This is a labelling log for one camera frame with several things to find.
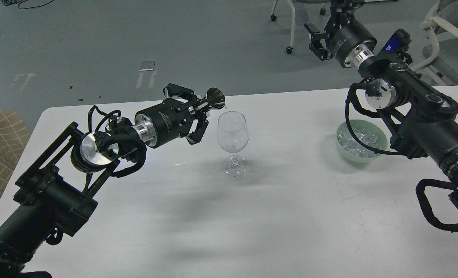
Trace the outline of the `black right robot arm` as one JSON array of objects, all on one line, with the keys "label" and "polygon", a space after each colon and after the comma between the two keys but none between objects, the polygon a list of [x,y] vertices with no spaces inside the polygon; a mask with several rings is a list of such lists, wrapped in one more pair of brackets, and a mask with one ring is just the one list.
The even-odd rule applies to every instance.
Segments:
[{"label": "black right robot arm", "polygon": [[416,186],[420,208],[427,222],[443,231],[458,232],[458,224],[445,224],[434,215],[425,195],[432,186],[451,190],[450,201],[458,209],[458,103],[421,81],[408,68],[409,34],[398,29],[377,54],[375,37],[354,16],[363,0],[333,0],[323,31],[311,23],[310,50],[320,60],[336,58],[344,68],[356,67],[363,78],[349,87],[345,100],[346,126],[361,146],[349,120],[349,106],[370,118],[379,118],[391,132],[391,151],[367,146],[374,153],[431,157],[449,181],[423,179]]}]

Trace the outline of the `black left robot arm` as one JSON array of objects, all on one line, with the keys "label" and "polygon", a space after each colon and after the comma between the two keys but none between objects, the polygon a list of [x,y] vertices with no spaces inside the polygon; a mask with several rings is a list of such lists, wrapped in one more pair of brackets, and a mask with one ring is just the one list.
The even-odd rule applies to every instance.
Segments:
[{"label": "black left robot arm", "polygon": [[165,100],[142,109],[134,121],[120,110],[93,106],[88,132],[72,122],[17,179],[19,207],[0,226],[0,278],[50,278],[47,271],[24,272],[42,243],[57,245],[74,236],[98,206],[94,196],[110,177],[139,171],[148,148],[176,138],[191,145],[202,141],[209,111],[226,105],[224,94],[210,88],[205,97],[175,84]]}]

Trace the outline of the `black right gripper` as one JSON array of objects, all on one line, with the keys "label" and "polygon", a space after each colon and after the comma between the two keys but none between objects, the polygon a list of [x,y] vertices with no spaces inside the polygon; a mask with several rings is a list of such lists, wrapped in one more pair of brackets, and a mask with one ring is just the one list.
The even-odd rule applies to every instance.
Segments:
[{"label": "black right gripper", "polygon": [[354,17],[358,8],[358,0],[332,0],[330,18],[324,29],[326,33],[312,23],[304,24],[310,34],[309,49],[317,58],[326,61],[334,56],[342,68],[351,68],[353,65],[347,64],[347,59],[358,45],[365,44],[370,50],[375,48],[376,38]]}]

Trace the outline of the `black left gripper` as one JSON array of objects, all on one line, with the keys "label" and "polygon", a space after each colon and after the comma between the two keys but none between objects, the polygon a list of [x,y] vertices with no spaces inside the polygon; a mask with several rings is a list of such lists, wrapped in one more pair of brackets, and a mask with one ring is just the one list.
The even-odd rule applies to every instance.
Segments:
[{"label": "black left gripper", "polygon": [[[199,113],[195,117],[197,125],[190,133],[194,116],[188,108],[198,106],[200,98],[193,90],[175,84],[168,84],[163,89],[163,93],[167,98],[160,104],[136,113],[132,128],[136,130],[146,146],[151,148],[158,148],[182,137],[186,137],[192,146],[199,144],[209,125],[207,120],[209,112]],[[186,102],[175,100],[173,97],[181,97]]]}]

